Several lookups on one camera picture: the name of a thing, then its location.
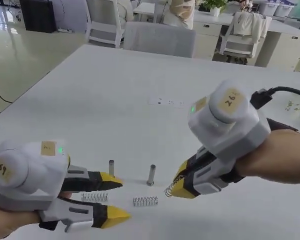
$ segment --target number sticker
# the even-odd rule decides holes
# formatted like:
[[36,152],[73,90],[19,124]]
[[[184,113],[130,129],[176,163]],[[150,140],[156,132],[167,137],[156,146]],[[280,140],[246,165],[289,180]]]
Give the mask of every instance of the number sticker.
[[56,155],[56,143],[54,141],[41,142],[41,155],[55,156]]
[[13,172],[6,166],[3,159],[0,158],[0,178],[3,179],[6,183],[9,183]]
[[244,96],[235,88],[228,88],[218,107],[227,114],[233,114],[244,100]]
[[207,104],[207,97],[201,98],[199,101],[195,103],[195,112],[201,110]]

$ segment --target coil spring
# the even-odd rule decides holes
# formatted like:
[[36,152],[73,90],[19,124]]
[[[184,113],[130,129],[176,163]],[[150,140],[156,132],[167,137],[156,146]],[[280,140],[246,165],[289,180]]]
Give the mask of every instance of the coil spring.
[[83,202],[107,202],[108,193],[107,192],[83,192],[81,194],[81,201]]
[[181,179],[183,179],[185,176],[184,175],[180,175],[178,176],[175,180],[173,180],[173,182],[164,190],[164,194],[168,197],[171,198],[171,191],[174,188],[174,186],[177,184],[177,182],[179,182]]
[[157,196],[145,196],[145,197],[134,197],[133,206],[135,207],[146,207],[158,205]]

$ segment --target office chair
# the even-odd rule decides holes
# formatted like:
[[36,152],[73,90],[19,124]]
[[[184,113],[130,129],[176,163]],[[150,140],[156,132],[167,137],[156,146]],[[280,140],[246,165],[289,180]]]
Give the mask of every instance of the office chair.
[[87,15],[85,38],[120,47],[121,28],[117,0],[84,0]]
[[235,17],[233,18],[226,33],[220,35],[216,50],[221,55],[227,55],[227,63],[230,63],[232,57],[243,59],[244,65],[247,65],[247,59],[254,58],[257,52],[259,42],[253,43],[252,37],[234,34]]
[[151,22],[129,21],[125,25],[123,49],[192,58],[196,31]]

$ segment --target white tabletop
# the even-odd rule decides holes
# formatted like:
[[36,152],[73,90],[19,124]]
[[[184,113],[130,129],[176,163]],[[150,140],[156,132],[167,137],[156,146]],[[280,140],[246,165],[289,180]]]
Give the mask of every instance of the white tabletop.
[[[27,226],[9,240],[300,240],[300,185],[251,177],[196,199],[164,196],[180,164],[200,143],[188,128],[187,107],[149,105],[149,98],[188,105],[225,79],[240,81],[247,93],[277,85],[300,89],[296,72],[79,48],[0,114],[0,142],[64,138],[71,163],[90,171],[107,171],[113,159],[124,186],[109,191],[108,204],[127,210],[132,218],[113,228],[69,234],[62,224],[54,232]],[[265,112],[288,123],[283,117],[286,103],[269,103]],[[148,187],[151,164],[157,169],[154,186]],[[158,205],[133,207],[132,198],[138,196],[158,196]]]
[[[233,19],[233,15],[230,13],[221,13],[218,17],[211,16],[209,12],[203,12],[196,10],[194,13],[194,22],[208,23],[208,24],[217,24],[217,25],[226,25],[229,26]],[[269,26],[268,31],[276,33],[285,33],[291,35],[300,35],[300,30],[284,24],[283,22],[272,20]]]
[[152,16],[155,13],[155,4],[150,2],[142,2],[133,12],[135,14],[145,14]]

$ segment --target human arm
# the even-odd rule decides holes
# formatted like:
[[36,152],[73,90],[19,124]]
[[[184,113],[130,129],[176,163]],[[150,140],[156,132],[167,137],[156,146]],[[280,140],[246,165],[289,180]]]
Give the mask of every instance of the human arm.
[[[71,193],[63,192],[60,196],[70,198]],[[40,217],[34,211],[11,212],[0,210],[0,239],[26,225],[38,224]]]
[[300,134],[275,130],[255,151],[236,162],[239,175],[300,184]]

